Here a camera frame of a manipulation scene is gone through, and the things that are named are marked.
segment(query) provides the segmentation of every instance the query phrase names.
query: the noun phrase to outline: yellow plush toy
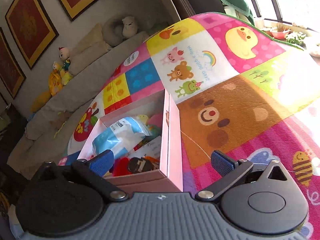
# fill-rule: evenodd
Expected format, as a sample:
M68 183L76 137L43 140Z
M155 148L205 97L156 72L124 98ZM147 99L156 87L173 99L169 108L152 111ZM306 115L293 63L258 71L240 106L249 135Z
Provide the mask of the yellow plush toy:
M59 73L61 69L62 66L60 64L58 64L57 62L53 63L53 71L49 75L49 91L53 96L63 88L61 76Z
M65 71L64 68L62 67L62 65L60 65L57 62L53 63L53 72L57 73L60 75L61 77L61 83L62 85L66 85L68 84L68 82L73 79L73 76L70 74L69 71Z
M65 72L65 74L63 75L63 77L61 77L62 80L62 84L65 86L66 84L68 84L68 82L73 79L73 76L70 74L69 71Z
M37 98L35 99L35 101L33 101L30 111L32 113L37 112L38 110L41 109L42 106L44 106L51 98L51 93L49 90L41 93L39 96L37 96Z

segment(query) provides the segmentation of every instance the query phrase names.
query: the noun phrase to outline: sofa cushion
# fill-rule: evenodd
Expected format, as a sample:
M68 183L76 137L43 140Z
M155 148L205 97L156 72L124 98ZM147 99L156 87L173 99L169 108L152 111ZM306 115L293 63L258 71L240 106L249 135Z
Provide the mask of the sofa cushion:
M70 51L70 57L77 55L84 51L85 49L92 46L94 43L103 41L102 37L102 25L101 23L97 23L89 33L84 36L81 41L78 42L78 44L71 49Z
M50 128L44 133L33 145L22 155L20 159L23 160L19 166L11 162L9 165L15 170L20 170L21 174L27 179L31 179L40 165L47 160L58 163L63 157L68 141L74 132L79 120L90 106L92 101L78 108L66 121L60 132L54 138L56 129Z
M148 37L140 32L98 58L69 81L27 124L26 137L37 140L50 129L59 112L74 112L94 98L114 70Z
M85 49L83 52L71 56L71 64L69 67L71 75L78 75L82 70L102 55L106 54L109 50L111 50L111 46L109 44L105 43L105 41L99 41Z
M11 168L13 168L16 172L20 172L21 163L24 162L22 153L30 149L33 143L33 140L30 140L25 135L23 135L15 148L10 153L7 164L11 166Z

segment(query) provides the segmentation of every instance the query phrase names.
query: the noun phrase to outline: cartoon bear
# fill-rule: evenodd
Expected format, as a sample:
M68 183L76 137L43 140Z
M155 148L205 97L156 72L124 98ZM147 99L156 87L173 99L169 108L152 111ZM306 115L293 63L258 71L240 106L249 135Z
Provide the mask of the cartoon bear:
M179 65L177 65L174 70L171 70L170 74L167 74L168 77L170 78L170 81L172 80L176 80L178 81L178 79L180 80L185 80L187 78L192 78L193 77L193 73L190 71L191 67L187 66L187 62L186 61L182 61Z
M181 136L192 168L228 153L291 113L241 76L233 77L178 104Z

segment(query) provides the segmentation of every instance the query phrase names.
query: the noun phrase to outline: blue gripper pad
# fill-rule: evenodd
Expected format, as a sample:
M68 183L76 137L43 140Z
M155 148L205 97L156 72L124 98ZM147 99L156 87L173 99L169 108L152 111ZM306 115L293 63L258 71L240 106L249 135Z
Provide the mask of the blue gripper pad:
M88 162L89 169L102 177L112 168L114 161L113 152L105 150Z
M222 152L215 150L211 154L211 166L223 177L233 171L238 163Z

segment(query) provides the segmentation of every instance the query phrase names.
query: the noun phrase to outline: stuffed animal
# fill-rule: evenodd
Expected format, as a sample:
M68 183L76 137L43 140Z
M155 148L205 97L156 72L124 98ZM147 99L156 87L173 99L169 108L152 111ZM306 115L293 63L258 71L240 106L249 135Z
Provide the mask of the stuffed animal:
M138 32L138 23L133 16L127 16L123 20L122 35L124 38L129 39L136 35Z
M64 71L69 71L69 66L70 66L70 58L67 58L66 60L63 61Z
M60 75L60 77L62 78L64 75L65 75L65 70L63 69L62 65L60 65L58 62L53 62L53 65L52 65L52 68L53 68L53 72L55 74L58 74Z
M67 58L70 57L70 50L68 48L62 47L59 48L60 51L60 59L62 61L65 61Z
M73 76L67 71L64 76L61 78L62 84L65 86L68 82L73 79Z
M30 112L35 113L41 109L42 106L44 106L51 98L51 93L49 90L41 93L35 101L32 102Z
M63 88L63 84L61 81L61 76L58 73L58 70L53 70L50 75L49 75L49 91L51 93L51 95L55 95L56 93L58 93L62 88Z
M65 69L57 62L53 63L53 72L60 75L62 85L68 84L68 82L73 79L73 76L69 71L65 71Z

